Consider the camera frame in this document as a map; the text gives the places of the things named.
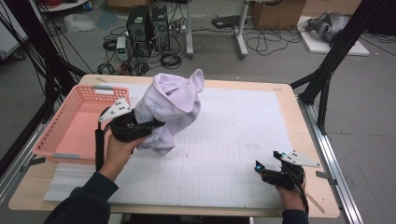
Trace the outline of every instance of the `computer tower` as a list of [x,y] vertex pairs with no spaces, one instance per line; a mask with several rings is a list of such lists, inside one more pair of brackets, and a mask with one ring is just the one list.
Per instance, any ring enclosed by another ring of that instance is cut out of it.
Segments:
[[155,36],[155,49],[158,51],[168,51],[170,49],[168,11],[166,7],[154,7],[151,14]]
[[148,57],[151,54],[151,39],[154,37],[148,6],[133,6],[126,22],[135,57]]

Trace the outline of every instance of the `black pole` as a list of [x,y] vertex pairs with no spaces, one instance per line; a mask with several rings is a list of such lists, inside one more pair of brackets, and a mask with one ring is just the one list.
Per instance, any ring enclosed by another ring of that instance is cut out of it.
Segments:
[[315,98],[320,93],[318,126],[322,134],[326,134],[325,119],[332,74],[347,56],[350,49],[355,45],[364,29],[385,1],[386,0],[362,0],[345,29],[337,36],[337,39],[320,67],[314,73],[290,84],[293,89],[296,89],[308,83],[304,92],[299,94],[299,99],[308,105],[312,105]]

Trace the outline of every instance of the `pink basket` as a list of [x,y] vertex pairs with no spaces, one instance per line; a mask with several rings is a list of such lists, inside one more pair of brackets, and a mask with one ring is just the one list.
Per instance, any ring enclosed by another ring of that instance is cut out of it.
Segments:
[[33,153],[51,161],[95,164],[94,131],[99,116],[120,97],[129,100],[128,95],[126,88],[75,86],[35,143]]

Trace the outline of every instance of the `floor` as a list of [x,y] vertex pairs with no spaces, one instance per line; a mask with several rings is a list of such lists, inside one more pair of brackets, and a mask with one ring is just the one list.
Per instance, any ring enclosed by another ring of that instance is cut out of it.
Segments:
[[[95,71],[104,61],[103,37],[110,30],[122,26],[124,18],[114,18],[102,8],[85,12],[76,8],[70,12],[85,13],[101,29],[67,34],[67,38]],[[54,15],[55,19],[64,14]],[[212,27],[210,18],[193,19],[193,24]],[[157,68],[183,77],[196,68],[205,72],[206,79],[238,80],[249,82],[288,83],[315,71],[326,55],[308,53],[303,42],[289,44],[269,56],[261,56],[249,49],[249,55],[239,59],[232,35],[193,33],[194,55],[189,60],[180,53],[182,65],[176,70]],[[396,43],[370,42],[393,53],[361,40],[370,56],[347,56],[332,77],[326,118],[326,130],[335,156],[343,170],[348,187],[365,223],[393,223],[396,220],[396,200],[392,200],[396,175],[392,163],[396,157]],[[272,42],[270,48],[281,48],[285,42]],[[88,71],[70,47],[65,47],[69,61]],[[44,101],[39,83],[28,60],[8,59],[0,62],[0,156],[9,149],[21,130]],[[150,70],[146,76],[157,72]],[[300,93],[304,87],[295,90]],[[10,211],[9,196],[0,205],[2,223],[41,223],[48,213]],[[347,223],[341,215],[335,219],[311,219],[311,223]],[[255,218],[255,223],[281,223],[280,218]]]

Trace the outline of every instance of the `person's hand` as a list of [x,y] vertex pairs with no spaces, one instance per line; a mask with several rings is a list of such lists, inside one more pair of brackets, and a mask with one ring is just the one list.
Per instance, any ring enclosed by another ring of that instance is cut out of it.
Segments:
[[107,156],[105,163],[99,173],[116,181],[117,176],[128,162],[134,148],[145,140],[144,137],[136,139],[130,143],[118,141],[113,134],[108,137]]
[[282,205],[284,210],[297,209],[305,211],[303,199],[301,198],[299,192],[283,189],[277,186],[276,189],[280,195],[280,198],[282,199]]

